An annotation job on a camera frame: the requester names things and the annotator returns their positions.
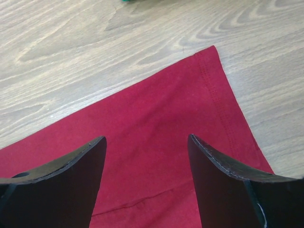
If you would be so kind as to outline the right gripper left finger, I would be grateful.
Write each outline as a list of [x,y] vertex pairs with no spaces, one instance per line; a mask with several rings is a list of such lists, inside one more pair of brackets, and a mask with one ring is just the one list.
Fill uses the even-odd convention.
[[87,228],[100,189],[107,142],[97,137],[34,169],[0,180],[2,228]]

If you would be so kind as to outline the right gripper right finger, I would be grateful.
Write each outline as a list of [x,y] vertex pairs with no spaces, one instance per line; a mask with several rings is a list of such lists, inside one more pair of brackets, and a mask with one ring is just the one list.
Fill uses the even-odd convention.
[[303,227],[303,179],[245,165],[193,134],[188,155],[204,228]]

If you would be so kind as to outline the dark red t shirt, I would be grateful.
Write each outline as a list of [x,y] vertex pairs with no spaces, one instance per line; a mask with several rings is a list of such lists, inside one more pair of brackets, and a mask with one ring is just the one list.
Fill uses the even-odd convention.
[[213,46],[2,149],[0,175],[11,177],[105,136],[91,227],[199,228],[189,134],[271,172]]

